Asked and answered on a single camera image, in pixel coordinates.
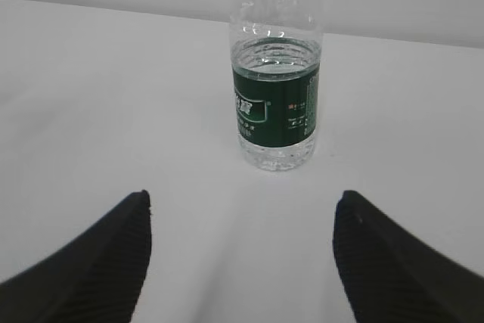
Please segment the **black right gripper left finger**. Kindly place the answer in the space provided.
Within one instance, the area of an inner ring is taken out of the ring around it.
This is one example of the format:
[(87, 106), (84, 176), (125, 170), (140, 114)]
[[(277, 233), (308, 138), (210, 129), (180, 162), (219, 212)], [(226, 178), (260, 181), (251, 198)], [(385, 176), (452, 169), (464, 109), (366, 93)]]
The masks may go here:
[(3, 322), (130, 322), (152, 249), (150, 196), (133, 192), (77, 238), (1, 284)]

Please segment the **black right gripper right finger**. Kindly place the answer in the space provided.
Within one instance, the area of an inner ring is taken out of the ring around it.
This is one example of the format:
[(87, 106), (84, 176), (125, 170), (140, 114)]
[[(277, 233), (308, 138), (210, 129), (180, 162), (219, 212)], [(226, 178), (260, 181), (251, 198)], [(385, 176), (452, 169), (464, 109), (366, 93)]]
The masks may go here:
[(481, 322), (483, 277), (434, 250), (357, 191), (334, 216), (333, 252), (357, 322)]

